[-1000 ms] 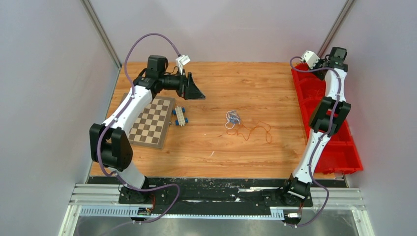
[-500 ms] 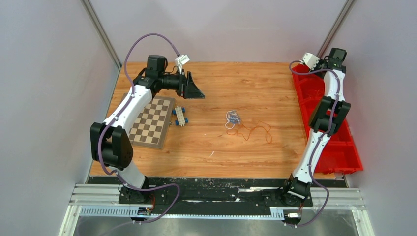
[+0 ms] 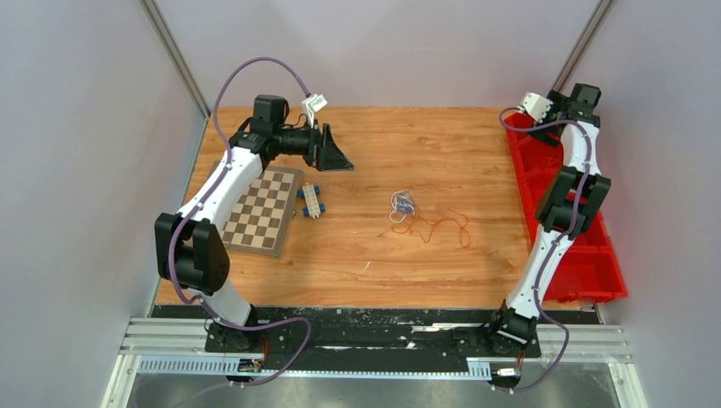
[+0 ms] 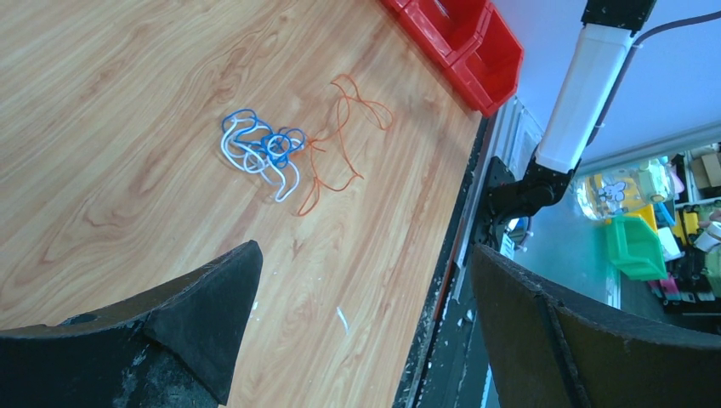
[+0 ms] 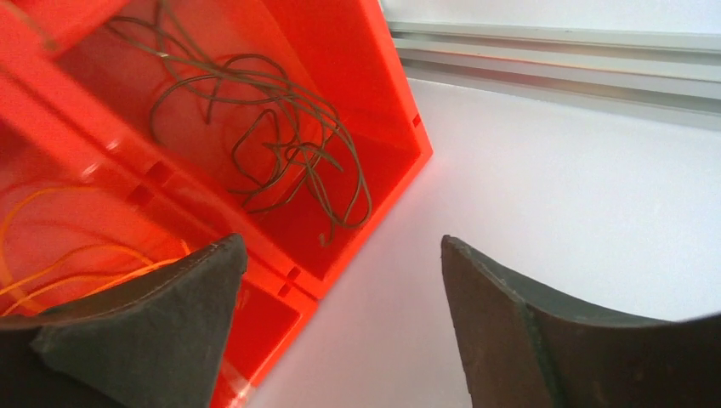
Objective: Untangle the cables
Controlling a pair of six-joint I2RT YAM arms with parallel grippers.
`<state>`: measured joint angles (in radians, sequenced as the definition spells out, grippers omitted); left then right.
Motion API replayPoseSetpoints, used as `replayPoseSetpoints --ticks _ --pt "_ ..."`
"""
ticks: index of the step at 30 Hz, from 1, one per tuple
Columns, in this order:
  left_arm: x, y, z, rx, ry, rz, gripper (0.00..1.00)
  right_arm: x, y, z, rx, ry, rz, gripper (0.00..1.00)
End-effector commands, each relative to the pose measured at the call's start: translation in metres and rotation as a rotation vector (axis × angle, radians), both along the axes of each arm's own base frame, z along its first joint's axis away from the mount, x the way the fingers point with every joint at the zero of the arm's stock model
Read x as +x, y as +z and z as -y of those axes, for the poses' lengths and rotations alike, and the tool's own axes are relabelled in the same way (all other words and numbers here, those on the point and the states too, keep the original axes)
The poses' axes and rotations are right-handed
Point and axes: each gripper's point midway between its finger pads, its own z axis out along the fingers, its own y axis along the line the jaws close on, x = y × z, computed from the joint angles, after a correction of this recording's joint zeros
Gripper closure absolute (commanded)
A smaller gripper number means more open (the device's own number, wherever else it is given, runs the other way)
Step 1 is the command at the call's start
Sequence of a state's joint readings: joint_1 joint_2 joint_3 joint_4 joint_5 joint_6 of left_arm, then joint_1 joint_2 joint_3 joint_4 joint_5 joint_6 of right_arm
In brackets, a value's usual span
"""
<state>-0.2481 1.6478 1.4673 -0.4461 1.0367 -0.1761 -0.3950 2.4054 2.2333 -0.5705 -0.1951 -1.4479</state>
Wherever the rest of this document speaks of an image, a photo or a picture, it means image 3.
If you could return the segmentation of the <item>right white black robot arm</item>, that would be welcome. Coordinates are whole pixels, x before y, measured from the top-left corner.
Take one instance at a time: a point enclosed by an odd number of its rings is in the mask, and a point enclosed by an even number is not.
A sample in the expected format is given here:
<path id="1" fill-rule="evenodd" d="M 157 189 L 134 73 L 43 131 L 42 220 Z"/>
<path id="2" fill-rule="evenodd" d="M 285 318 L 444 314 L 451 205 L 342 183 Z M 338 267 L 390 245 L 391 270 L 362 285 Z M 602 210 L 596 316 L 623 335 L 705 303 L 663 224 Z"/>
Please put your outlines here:
<path id="1" fill-rule="evenodd" d="M 524 274 L 485 330 L 485 345 L 494 354 L 510 354 L 531 343 L 556 269 L 576 238 L 589 229 L 610 191 L 596 149 L 601 122 L 594 110 L 601 95 L 601 88 L 577 83 L 568 95 L 526 93 L 519 105 L 499 115 L 508 131 L 560 146 L 562 163 L 536 207 L 536 241 Z M 528 116 L 531 125 L 512 124 L 509 111 Z"/>

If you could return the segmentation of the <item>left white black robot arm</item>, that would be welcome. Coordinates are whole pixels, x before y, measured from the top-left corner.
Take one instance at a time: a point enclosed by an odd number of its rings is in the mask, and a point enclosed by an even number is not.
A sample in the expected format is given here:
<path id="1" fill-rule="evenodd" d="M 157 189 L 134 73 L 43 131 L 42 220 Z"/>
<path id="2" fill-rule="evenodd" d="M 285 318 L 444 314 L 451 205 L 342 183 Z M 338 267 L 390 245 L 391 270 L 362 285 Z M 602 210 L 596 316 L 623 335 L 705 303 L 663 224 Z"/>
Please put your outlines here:
<path id="1" fill-rule="evenodd" d="M 260 339 L 255 309 L 229 280 L 230 258 L 221 235 L 240 197 L 280 155 L 298 155 L 319 172 L 351 171 L 354 166 L 333 140 L 329 124 L 315 114 L 327 104 L 311 93 L 301 103 L 305 122 L 287 124 L 287 100 L 259 95 L 253 114 L 225 141 L 226 151 L 207 182 L 179 210 L 161 213 L 154 223 L 159 276 L 185 301 L 198 301 L 214 322 L 229 327 L 227 340 L 240 352 Z"/>

